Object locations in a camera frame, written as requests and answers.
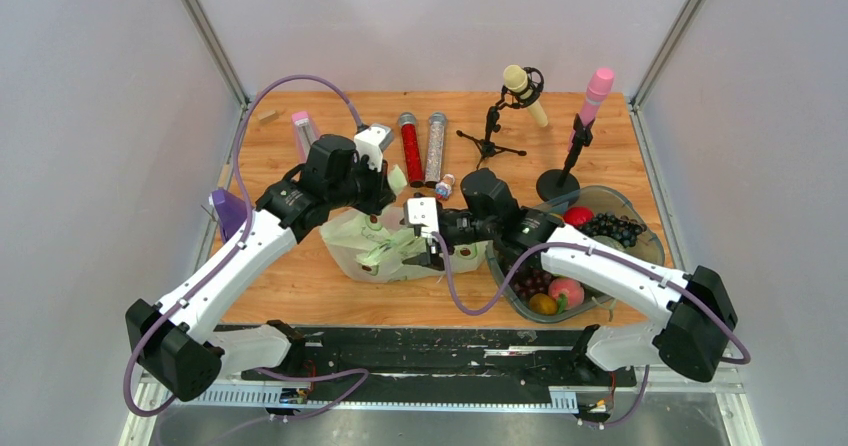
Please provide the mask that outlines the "pale green plastic bag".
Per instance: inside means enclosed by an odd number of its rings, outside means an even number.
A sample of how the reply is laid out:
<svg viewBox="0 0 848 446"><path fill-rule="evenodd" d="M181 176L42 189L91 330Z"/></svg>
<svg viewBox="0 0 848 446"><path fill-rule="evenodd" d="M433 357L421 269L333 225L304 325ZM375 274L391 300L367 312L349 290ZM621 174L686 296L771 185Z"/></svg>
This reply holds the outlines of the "pale green plastic bag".
<svg viewBox="0 0 848 446"><path fill-rule="evenodd" d="M379 216L348 209L319 228L330 256L341 271L359 282L411 281L443 273L408 264L425 251L425 241L403 224L401 207L388 206Z"/></svg>

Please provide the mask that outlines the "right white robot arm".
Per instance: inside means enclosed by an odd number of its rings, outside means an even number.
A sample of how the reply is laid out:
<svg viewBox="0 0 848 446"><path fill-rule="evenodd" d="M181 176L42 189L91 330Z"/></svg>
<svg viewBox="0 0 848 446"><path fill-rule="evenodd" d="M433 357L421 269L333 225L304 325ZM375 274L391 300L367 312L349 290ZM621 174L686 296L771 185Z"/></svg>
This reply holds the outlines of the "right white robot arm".
<svg viewBox="0 0 848 446"><path fill-rule="evenodd" d="M722 363L746 365L749 349L735 334L738 316L721 276L705 266L687 273L638 259L602 244L553 215L524 207L490 169L460 183L463 209L434 197L413 197L404 220L426 242L417 264L444 272L455 305L469 316L494 307L513 277L526 267L576 280L639 311L644 322L626 327L589 326L571 356L571 369L596 383L626 366L663 364L693 381L713 380ZM458 296L450 252L488 242L511 267L494 296L471 309Z"/></svg>

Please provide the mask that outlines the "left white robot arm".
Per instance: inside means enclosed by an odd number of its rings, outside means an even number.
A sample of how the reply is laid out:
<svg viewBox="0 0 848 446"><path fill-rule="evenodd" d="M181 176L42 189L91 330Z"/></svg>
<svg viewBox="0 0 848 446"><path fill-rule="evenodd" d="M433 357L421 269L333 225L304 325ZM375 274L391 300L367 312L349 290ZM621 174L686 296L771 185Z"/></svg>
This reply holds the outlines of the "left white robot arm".
<svg viewBox="0 0 848 446"><path fill-rule="evenodd" d="M247 287L331 211L351 207L378 215L395 201L384 158L392 140L390 129L377 124L353 138L324 134L316 140L306 161L266 189L234 236L189 279L154 304L139 299L127 309L131 365L182 402L245 370L271 368L283 379L298 377L307 355L285 323L215 328Z"/></svg>

